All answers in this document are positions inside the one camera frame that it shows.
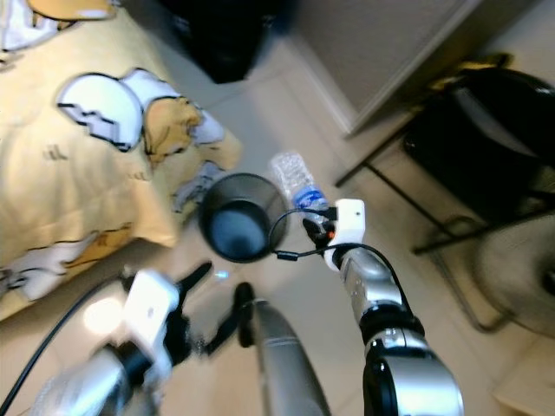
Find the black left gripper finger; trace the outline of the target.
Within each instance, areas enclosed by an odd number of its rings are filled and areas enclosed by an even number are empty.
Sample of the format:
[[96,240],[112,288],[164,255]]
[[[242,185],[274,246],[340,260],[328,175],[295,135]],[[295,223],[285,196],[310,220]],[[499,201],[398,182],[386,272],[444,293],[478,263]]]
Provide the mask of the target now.
[[255,300],[253,286],[242,282],[235,286],[232,308],[219,323],[217,333],[207,342],[207,352],[217,353],[226,341],[236,335],[242,348],[252,348],[254,335],[251,328],[253,317],[252,303]]
[[182,280],[177,282],[177,289],[180,295],[186,295],[191,289],[199,284],[209,274],[212,270],[211,262],[204,262],[197,267],[197,269],[192,270],[191,273],[183,277]]

